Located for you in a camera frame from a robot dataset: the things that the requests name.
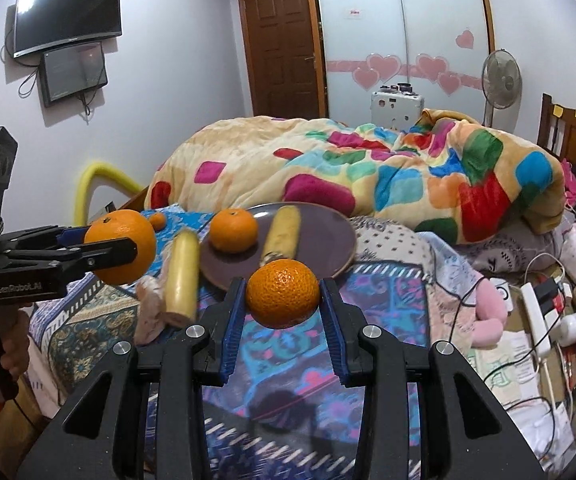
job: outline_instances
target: brown door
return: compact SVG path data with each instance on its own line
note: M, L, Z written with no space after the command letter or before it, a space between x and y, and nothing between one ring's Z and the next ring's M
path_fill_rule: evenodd
M308 0L243 0L255 115L319 117Z

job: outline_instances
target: metal bolt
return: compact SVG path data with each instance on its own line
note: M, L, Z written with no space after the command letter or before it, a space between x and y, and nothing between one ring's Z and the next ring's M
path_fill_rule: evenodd
M375 325L366 325L361 331L363 332L363 335L371 339L375 339L381 335L381 329Z
M203 334L206 333L206 329L201 325L191 325L187 329L185 329L185 334L188 337L201 337Z
M112 351L117 355L125 355L130 351L131 348L132 345L127 341L119 341L112 347Z
M439 341L437 343L437 352L443 355L450 355L454 352L454 346L447 341Z

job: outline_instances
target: plate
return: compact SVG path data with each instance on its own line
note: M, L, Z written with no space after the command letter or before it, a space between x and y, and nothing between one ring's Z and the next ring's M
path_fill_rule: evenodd
M295 260L306 264L318 280L335 278L354 259L357 238L348 218L318 204L280 202L248 209L257 219L257 244L241 254L226 254L214 249L206 236L201 242L200 267L203 275L223 290L234 278L245 279L259 268L261 251L279 208L295 205L301 212L301 232Z

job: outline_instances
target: wall-mounted tv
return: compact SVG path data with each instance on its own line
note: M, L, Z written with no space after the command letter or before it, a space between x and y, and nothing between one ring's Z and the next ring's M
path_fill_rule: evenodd
M16 0L14 57L120 35L119 0Z

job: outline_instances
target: small orange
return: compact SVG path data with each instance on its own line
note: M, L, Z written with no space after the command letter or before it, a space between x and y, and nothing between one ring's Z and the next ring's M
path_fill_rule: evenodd
M161 213L161 211L157 211L156 213L154 213L154 215L150 216L148 220L156 232L165 229L165 226L167 224L167 218L163 213Z
M134 261L94 272L102 282L108 285L132 283L146 273L157 255L155 230L148 219L140 213L130 209L119 209L92 222L85 234L84 241L87 244L125 237L136 243Z
M224 209L210 221L208 240L217 250L236 254L247 251L257 241L257 220L245 209Z
M252 317L268 328L288 328L312 316L319 304L319 282L296 260L274 260L248 280L245 301Z

